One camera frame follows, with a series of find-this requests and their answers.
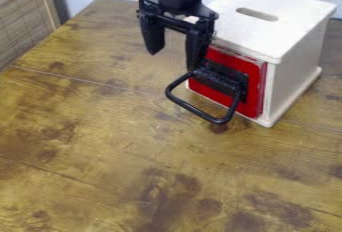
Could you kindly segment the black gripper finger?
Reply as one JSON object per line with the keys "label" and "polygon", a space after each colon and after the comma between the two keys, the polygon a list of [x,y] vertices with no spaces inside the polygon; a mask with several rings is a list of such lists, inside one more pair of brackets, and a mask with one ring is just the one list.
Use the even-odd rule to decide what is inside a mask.
{"label": "black gripper finger", "polygon": [[145,39],[148,51],[156,55],[166,45],[165,42],[165,27],[154,18],[142,16],[140,18],[141,31]]}
{"label": "black gripper finger", "polygon": [[193,71],[206,55],[208,48],[213,42],[214,31],[192,29],[186,37],[188,70]]}

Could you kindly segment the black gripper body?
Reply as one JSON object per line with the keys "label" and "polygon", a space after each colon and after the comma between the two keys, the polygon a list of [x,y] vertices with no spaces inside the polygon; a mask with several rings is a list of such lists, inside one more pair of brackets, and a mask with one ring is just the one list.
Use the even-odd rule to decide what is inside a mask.
{"label": "black gripper body", "polygon": [[202,0],[140,0],[138,16],[154,18],[166,28],[182,33],[192,29],[214,31],[218,14]]}

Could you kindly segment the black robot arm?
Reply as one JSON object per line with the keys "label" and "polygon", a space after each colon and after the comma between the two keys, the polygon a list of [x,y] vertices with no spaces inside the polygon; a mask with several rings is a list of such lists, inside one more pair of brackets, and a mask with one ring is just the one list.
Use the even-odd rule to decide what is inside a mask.
{"label": "black robot arm", "polygon": [[196,70],[213,41],[218,13],[202,0],[140,0],[138,18],[152,55],[165,48],[166,28],[186,35],[188,70]]}

